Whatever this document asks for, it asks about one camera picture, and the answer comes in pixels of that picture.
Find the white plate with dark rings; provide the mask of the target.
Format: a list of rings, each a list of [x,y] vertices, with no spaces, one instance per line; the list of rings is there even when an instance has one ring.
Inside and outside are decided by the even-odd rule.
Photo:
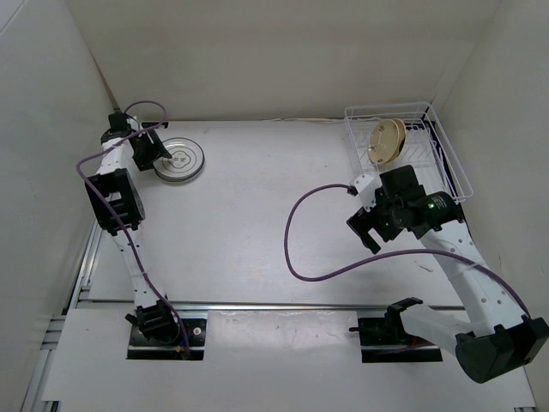
[[[195,141],[184,137],[173,137],[163,142],[171,153],[171,159],[154,163],[155,173],[174,178],[184,178],[200,173],[205,166],[205,154]]]

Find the beige plate front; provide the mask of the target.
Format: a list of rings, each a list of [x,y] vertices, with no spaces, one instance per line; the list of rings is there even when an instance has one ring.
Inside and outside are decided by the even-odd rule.
[[[394,119],[380,121],[371,133],[368,156],[374,164],[390,162],[400,145],[400,129]]]

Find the orange sunburst white plate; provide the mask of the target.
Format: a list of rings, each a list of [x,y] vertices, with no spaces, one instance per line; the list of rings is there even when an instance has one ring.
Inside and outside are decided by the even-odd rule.
[[[165,176],[165,175],[158,174],[158,173],[156,173],[155,176],[161,182],[163,182],[167,185],[187,185],[187,184],[190,184],[191,182],[194,182],[195,180],[197,180],[201,176],[201,173],[196,173],[192,176],[187,176],[187,177],[184,177],[184,178],[174,178],[174,177],[169,177],[169,176]]]

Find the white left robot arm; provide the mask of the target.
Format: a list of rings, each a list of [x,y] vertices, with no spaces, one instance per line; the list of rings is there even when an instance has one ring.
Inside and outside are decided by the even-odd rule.
[[[111,235],[120,251],[134,293],[135,309],[125,316],[147,339],[172,344],[181,336],[180,322],[167,297],[150,281],[140,257],[139,226],[145,209],[130,176],[128,164],[140,172],[160,159],[172,158],[155,130],[139,130],[119,110],[108,116],[109,129],[100,141],[104,152],[97,172],[85,179],[85,188],[101,229]]]

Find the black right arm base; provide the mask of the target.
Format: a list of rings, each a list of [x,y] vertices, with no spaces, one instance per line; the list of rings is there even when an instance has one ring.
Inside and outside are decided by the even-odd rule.
[[[358,317],[357,325],[348,331],[359,338],[364,364],[443,361],[439,347],[424,338],[398,335],[384,317]]]

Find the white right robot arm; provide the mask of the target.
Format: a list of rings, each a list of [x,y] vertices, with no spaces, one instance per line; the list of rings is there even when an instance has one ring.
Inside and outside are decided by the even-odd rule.
[[[403,231],[421,243],[420,254],[438,262],[468,315],[461,321],[431,309],[419,298],[388,306],[383,325],[366,335],[398,343],[418,337],[454,355],[464,373],[485,383],[530,363],[548,340],[548,324],[532,318],[510,286],[492,272],[471,239],[462,207],[445,191],[428,194],[411,166],[378,178],[356,177],[350,189],[361,208],[347,220],[374,258],[383,241]]]

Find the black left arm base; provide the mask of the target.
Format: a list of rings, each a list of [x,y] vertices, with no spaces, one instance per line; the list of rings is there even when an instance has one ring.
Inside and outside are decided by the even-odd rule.
[[[127,314],[131,324],[127,355],[128,360],[139,361],[202,361],[205,353],[208,318],[204,314],[191,313],[182,318],[184,328],[174,319],[170,324],[160,324],[153,332],[143,333],[138,328],[137,317]]]

